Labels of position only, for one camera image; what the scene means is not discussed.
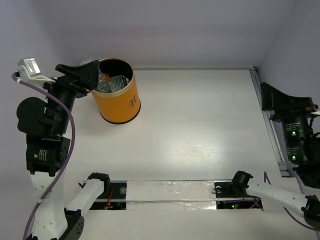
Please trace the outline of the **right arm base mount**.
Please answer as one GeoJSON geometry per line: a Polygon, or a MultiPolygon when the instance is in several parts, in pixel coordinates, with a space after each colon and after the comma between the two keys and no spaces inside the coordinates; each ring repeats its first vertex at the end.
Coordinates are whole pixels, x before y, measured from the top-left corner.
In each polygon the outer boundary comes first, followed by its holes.
{"type": "Polygon", "coordinates": [[[263,209],[259,197],[233,189],[230,181],[215,182],[211,193],[216,197],[217,210],[263,209]]]}

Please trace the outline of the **clear bottle sideways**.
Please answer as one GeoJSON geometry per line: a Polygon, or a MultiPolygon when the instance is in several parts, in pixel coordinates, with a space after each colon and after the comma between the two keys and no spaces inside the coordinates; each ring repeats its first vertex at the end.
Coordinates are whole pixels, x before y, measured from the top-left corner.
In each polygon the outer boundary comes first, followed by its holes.
{"type": "Polygon", "coordinates": [[[125,88],[129,82],[124,75],[117,75],[110,77],[108,82],[98,82],[97,90],[101,93],[115,93],[125,88]]]}

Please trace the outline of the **orange label plastic bottle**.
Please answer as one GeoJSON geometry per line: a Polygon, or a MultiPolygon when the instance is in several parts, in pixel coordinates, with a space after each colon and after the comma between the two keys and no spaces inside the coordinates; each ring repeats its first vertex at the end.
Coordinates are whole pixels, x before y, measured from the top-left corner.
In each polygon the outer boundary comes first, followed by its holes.
{"type": "Polygon", "coordinates": [[[102,74],[99,75],[98,82],[99,83],[100,82],[108,82],[109,79],[110,79],[110,76],[108,74],[102,73],[102,74]]]}

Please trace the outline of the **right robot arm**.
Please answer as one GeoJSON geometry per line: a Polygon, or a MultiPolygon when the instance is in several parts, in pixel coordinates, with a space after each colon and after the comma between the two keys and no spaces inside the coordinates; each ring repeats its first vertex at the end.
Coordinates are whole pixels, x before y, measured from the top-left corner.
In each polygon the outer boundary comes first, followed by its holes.
{"type": "Polygon", "coordinates": [[[284,209],[300,225],[318,232],[320,196],[301,191],[301,185],[320,187],[320,133],[313,130],[313,122],[320,116],[318,106],[311,97],[288,95],[266,82],[260,90],[262,110],[282,127],[287,160],[296,178],[273,183],[266,172],[255,177],[237,171],[230,190],[235,196],[256,197],[272,209],[284,209]]]}

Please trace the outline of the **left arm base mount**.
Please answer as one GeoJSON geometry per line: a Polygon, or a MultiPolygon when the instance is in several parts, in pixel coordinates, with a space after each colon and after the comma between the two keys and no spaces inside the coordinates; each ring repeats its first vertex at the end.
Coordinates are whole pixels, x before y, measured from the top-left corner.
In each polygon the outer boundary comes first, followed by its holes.
{"type": "Polygon", "coordinates": [[[109,192],[103,192],[93,203],[90,210],[126,210],[126,181],[112,181],[109,192]]]}

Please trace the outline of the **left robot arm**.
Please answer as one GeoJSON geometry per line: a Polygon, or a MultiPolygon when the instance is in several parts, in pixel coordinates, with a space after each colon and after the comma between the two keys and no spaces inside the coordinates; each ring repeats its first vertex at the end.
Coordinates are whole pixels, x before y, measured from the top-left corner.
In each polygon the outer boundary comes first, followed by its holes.
{"type": "Polygon", "coordinates": [[[26,135],[26,168],[37,199],[24,229],[25,240],[78,240],[88,210],[111,191],[109,175],[94,172],[74,200],[64,204],[65,170],[75,146],[75,138],[66,138],[65,133],[75,128],[75,99],[97,89],[100,62],[58,64],[55,69],[61,76],[46,77],[34,58],[25,58],[12,74],[15,82],[46,97],[29,97],[16,110],[17,128],[26,135]]]}

